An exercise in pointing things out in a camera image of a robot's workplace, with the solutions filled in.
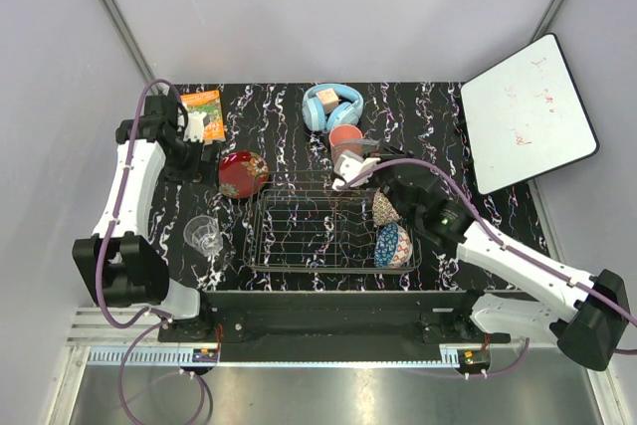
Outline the light blue headphones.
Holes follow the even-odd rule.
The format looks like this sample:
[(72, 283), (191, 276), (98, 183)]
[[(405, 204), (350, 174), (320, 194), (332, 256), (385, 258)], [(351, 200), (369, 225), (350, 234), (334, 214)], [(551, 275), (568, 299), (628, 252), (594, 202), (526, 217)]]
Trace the light blue headphones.
[(357, 125), (364, 107), (360, 92), (342, 84), (320, 84), (308, 89), (302, 116), (309, 131), (331, 132), (341, 125)]

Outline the orange green book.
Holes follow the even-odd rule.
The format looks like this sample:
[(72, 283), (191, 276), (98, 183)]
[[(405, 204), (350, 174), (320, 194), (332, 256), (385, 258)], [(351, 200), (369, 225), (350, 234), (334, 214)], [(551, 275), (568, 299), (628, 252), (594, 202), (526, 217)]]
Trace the orange green book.
[(208, 114), (209, 123), (205, 128), (205, 144), (225, 140), (224, 115), (219, 90), (182, 95), (181, 100), (188, 113), (204, 111)]

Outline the small pink cube box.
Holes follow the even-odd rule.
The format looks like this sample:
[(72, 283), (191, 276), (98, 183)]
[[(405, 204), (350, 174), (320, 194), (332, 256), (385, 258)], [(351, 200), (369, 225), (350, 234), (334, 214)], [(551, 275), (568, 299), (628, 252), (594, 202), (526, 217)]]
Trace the small pink cube box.
[(316, 93), (316, 98), (326, 113), (331, 113), (339, 105), (339, 97), (333, 88), (318, 91)]

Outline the red floral lacquer bowl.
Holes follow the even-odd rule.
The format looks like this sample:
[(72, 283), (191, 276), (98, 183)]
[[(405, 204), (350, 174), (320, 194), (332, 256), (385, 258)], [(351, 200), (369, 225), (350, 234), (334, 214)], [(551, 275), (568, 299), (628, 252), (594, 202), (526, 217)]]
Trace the red floral lacquer bowl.
[(260, 191), (270, 176), (263, 156), (252, 151), (236, 151), (224, 156), (218, 166), (218, 189), (231, 199), (246, 199)]

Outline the blue patterned bowl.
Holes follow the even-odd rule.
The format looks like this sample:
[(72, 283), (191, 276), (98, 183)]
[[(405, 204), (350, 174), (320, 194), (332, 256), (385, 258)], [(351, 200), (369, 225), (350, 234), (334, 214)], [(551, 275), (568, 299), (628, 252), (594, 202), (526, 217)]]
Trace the blue patterned bowl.
[(380, 228), (374, 248), (376, 268), (401, 268), (411, 259), (412, 254), (412, 242), (402, 226), (392, 222)]

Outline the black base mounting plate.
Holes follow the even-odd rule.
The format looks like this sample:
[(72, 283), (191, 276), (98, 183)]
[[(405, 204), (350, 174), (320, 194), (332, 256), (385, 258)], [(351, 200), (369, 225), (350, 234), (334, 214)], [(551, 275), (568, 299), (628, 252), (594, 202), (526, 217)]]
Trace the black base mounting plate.
[(221, 341), (229, 362), (400, 362), (441, 358), (442, 344), (503, 344), (469, 320), (476, 292), (214, 292), (204, 317), (162, 329), (164, 343)]

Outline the wire dish rack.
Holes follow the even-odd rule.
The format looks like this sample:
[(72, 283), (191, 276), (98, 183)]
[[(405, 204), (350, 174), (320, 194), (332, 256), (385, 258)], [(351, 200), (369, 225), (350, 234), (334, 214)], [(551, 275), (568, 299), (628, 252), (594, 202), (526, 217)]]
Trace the wire dish rack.
[(332, 188), (327, 171), (272, 172), (249, 204), (244, 262), (267, 273), (395, 274), (417, 270), (420, 241), (401, 220), (413, 254), (397, 269), (378, 269), (374, 248), (381, 227), (372, 219), (375, 190)]

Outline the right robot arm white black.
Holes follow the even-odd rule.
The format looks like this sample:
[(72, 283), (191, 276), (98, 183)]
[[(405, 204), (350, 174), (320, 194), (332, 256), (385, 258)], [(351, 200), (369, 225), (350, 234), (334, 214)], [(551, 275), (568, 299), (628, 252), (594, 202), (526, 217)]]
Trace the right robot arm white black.
[(440, 168), (407, 156), (363, 161), (363, 177), (376, 185), (398, 217), (450, 257), (489, 271), (529, 294), (529, 301), (482, 294), (452, 316), (463, 341), (507, 333), (551, 341), (572, 361), (603, 371), (627, 326), (635, 324), (623, 279), (553, 260), (482, 218), (462, 189)]

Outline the clear drinking glass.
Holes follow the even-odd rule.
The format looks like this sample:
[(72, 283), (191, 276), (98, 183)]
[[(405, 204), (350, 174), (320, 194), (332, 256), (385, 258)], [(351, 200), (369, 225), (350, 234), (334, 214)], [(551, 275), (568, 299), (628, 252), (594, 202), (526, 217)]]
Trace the clear drinking glass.
[(223, 248), (218, 219), (207, 215), (191, 219), (184, 227), (183, 238), (188, 246), (207, 258), (217, 256)]

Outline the brown patterned ceramic bowl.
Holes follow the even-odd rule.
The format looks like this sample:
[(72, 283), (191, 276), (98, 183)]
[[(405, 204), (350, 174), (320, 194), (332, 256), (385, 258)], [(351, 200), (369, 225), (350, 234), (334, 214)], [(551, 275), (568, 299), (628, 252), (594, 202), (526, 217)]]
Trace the brown patterned ceramic bowl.
[(389, 199), (380, 189), (376, 190), (373, 196), (372, 219), (377, 227), (383, 227), (401, 219)]

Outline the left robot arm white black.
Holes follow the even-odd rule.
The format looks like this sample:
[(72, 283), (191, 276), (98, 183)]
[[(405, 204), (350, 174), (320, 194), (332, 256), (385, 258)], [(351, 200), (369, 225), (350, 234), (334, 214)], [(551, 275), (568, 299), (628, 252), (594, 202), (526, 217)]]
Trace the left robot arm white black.
[(115, 132), (116, 166), (104, 212), (72, 257), (92, 300), (103, 311), (141, 307), (180, 320), (195, 341), (214, 331), (199, 292), (172, 280), (149, 242), (149, 217), (158, 180), (211, 184), (214, 163), (205, 151), (205, 113), (190, 112), (176, 93), (148, 96)]

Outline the pink plastic cup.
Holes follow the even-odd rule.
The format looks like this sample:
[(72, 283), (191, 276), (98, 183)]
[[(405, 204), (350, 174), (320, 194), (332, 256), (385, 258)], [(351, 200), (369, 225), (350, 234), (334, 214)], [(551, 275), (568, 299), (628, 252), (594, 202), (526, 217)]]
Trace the pink plastic cup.
[(362, 140), (363, 133), (357, 126), (342, 124), (335, 127), (328, 136), (333, 163), (337, 163), (339, 157), (347, 151), (361, 156), (363, 151)]

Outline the white board black frame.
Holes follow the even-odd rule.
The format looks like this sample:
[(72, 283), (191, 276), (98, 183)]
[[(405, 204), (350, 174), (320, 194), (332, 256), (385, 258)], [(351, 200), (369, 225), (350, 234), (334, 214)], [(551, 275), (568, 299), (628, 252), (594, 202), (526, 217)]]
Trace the white board black frame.
[(463, 84), (461, 100), (482, 195), (590, 157), (599, 149), (552, 33)]

